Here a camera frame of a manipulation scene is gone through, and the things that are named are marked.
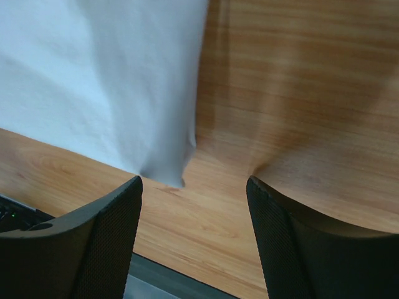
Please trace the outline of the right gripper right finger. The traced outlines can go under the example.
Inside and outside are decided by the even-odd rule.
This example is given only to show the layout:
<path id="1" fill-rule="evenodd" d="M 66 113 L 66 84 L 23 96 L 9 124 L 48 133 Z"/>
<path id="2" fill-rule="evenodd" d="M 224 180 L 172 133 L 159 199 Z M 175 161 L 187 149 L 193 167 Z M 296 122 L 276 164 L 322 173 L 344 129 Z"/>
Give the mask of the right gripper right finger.
<path id="1" fill-rule="evenodd" d="M 397 298 L 398 235 L 327 216 L 251 176 L 246 195 L 269 298 Z"/>

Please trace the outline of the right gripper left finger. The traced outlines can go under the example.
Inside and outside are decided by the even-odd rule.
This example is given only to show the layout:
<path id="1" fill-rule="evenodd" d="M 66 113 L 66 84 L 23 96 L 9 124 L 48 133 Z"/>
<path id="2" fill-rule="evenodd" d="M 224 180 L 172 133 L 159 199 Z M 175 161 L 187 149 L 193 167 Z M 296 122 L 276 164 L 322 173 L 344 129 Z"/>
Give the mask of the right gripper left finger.
<path id="1" fill-rule="evenodd" d="M 60 217 L 1 197 L 2 298 L 122 298 L 142 208 L 138 176 Z"/>

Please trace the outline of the green and white raglan t-shirt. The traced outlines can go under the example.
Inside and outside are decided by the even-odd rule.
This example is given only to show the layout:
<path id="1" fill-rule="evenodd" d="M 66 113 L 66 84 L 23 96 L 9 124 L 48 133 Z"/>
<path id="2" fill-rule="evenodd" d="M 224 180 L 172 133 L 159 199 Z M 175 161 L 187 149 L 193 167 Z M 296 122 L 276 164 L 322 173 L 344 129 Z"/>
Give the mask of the green and white raglan t-shirt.
<path id="1" fill-rule="evenodd" d="M 181 188 L 208 1 L 2 1 L 1 128 Z"/>

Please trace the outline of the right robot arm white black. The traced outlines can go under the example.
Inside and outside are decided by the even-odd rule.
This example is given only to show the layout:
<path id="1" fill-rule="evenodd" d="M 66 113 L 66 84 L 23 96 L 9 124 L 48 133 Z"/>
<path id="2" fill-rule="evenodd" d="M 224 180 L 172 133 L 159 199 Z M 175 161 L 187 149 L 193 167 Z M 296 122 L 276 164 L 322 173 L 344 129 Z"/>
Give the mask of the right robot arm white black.
<path id="1" fill-rule="evenodd" d="M 227 298 L 133 253 L 135 177 L 64 216 L 1 198 L 2 298 Z M 398 235 L 349 224 L 250 177 L 246 195 L 269 298 L 397 298 Z"/>

